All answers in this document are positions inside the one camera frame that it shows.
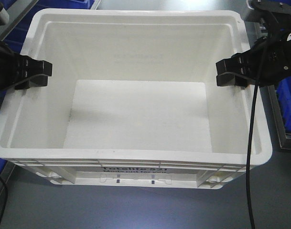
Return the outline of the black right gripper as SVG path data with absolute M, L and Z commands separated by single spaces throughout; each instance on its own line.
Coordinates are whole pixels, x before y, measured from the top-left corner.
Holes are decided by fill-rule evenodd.
M 248 75 L 252 80 L 260 74 L 260 87 L 277 84 L 291 76 L 291 31 L 280 37 L 269 32 L 255 43 L 249 54 L 236 53 L 222 59 L 216 63 L 216 70 L 218 87 L 247 87 L 247 79 L 235 74 Z

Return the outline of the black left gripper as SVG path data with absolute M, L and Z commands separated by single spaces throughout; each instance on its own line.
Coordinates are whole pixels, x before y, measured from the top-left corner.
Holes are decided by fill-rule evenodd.
M 0 91 L 12 87 L 15 90 L 45 87 L 48 85 L 49 76 L 52 76 L 50 62 L 35 60 L 26 55 L 20 56 L 19 53 L 12 51 L 5 42 L 0 41 Z M 22 78 L 30 77 L 33 78 L 21 83 Z

